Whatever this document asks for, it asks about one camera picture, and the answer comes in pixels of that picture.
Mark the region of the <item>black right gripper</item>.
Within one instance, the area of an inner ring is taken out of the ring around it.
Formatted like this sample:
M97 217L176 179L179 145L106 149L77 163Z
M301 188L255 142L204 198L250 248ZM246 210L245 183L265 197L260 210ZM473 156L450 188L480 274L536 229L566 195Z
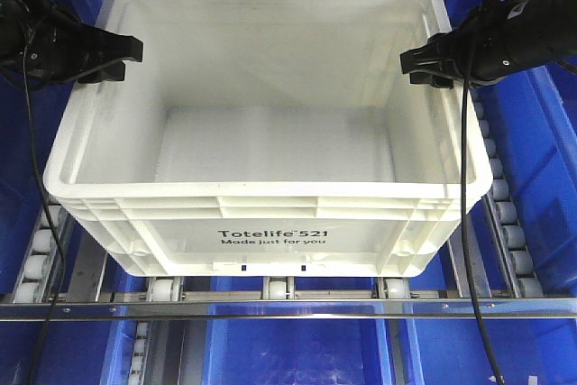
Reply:
M490 84L576 55L576 0L491 0L455 31L400 54L414 85Z

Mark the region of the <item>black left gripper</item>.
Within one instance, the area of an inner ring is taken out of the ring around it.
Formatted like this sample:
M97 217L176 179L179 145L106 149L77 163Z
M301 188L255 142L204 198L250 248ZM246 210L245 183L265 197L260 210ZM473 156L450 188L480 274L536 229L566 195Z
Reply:
M142 58L141 40L84 24L51 1L1 0L1 73L10 79L26 74L42 84L119 82L125 78L122 60ZM109 66L96 71L97 65Z

